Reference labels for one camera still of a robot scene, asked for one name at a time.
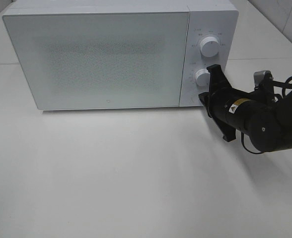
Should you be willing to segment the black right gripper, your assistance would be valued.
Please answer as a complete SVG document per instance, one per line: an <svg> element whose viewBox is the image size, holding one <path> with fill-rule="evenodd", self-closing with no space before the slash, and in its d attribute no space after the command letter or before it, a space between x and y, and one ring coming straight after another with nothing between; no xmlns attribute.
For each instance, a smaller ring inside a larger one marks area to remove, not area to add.
<svg viewBox="0 0 292 238"><path fill-rule="evenodd" d="M235 101L245 98L245 92L232 88L221 65L208 66L207 71L210 73L209 89L217 90L199 94L199 100L222 132L222 138L231 142L236 139L236 129L245 129L245 124L244 116L229 110Z"/></svg>

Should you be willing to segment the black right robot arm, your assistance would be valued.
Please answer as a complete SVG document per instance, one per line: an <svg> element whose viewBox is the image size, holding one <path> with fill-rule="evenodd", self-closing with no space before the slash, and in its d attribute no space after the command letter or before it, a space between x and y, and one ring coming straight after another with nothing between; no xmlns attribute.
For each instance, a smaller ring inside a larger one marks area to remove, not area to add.
<svg viewBox="0 0 292 238"><path fill-rule="evenodd" d="M248 136L257 154L292 149L292 76L275 81L269 70L254 73L254 91L235 89L218 64L207 67L209 90L198 95L207 114L231 142Z"/></svg>

